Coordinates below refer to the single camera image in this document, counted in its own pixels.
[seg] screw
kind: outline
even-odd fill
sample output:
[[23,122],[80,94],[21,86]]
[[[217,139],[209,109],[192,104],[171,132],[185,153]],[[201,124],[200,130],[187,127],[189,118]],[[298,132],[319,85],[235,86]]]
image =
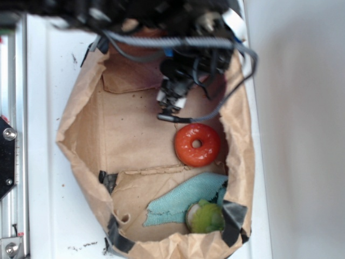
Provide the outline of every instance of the screw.
[[18,245],[14,244],[14,243],[9,243],[7,246],[6,246],[6,253],[9,255],[9,256],[14,256],[18,253]]
[[7,180],[6,180],[6,184],[7,184],[7,185],[11,185],[12,183],[13,183],[12,179],[7,179]]
[[17,132],[13,128],[7,128],[2,133],[3,137],[7,141],[11,141],[16,138]]

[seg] donut hole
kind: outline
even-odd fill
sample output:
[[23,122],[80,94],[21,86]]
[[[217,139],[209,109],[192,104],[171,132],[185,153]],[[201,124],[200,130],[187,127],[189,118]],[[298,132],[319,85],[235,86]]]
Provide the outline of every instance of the donut hole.
[[200,140],[198,140],[198,139],[194,140],[193,143],[192,143],[192,147],[193,148],[199,148],[202,145],[203,145],[203,143]]

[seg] red donut toy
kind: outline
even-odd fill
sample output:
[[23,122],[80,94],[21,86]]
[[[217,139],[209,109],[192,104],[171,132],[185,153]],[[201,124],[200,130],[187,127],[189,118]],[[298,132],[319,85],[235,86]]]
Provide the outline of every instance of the red donut toy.
[[[195,140],[200,141],[200,147],[193,147]],[[205,124],[188,124],[176,133],[176,154],[188,166],[202,167],[212,163],[219,150],[220,138],[217,132]]]

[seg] teal cloth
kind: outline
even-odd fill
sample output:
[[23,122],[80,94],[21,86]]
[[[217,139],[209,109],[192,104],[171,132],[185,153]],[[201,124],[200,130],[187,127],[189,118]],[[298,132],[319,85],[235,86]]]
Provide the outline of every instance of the teal cloth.
[[165,223],[184,223],[185,215],[190,205],[199,200],[215,200],[218,205],[223,205],[227,181],[226,175],[215,173],[198,174],[180,184],[167,194],[150,202],[147,207],[148,215],[144,227]]

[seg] brown paper bag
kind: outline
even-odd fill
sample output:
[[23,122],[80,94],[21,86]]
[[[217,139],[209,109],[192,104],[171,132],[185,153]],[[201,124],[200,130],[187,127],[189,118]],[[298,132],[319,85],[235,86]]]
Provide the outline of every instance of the brown paper bag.
[[[132,47],[126,51],[143,53]],[[173,144],[184,125],[156,119],[159,63],[135,64],[113,49],[107,54],[90,52],[61,119],[57,143],[115,251],[128,258],[226,258],[251,233],[254,149],[245,88],[230,98],[219,117],[205,122],[223,140],[216,161],[188,167],[177,158]],[[239,70],[234,55],[225,75],[226,92],[241,79]],[[205,115],[223,95],[209,102],[194,88],[179,115]],[[111,194],[99,182],[100,171],[117,174]],[[202,172],[229,176],[222,233],[189,234],[178,223],[143,227],[150,201]]]

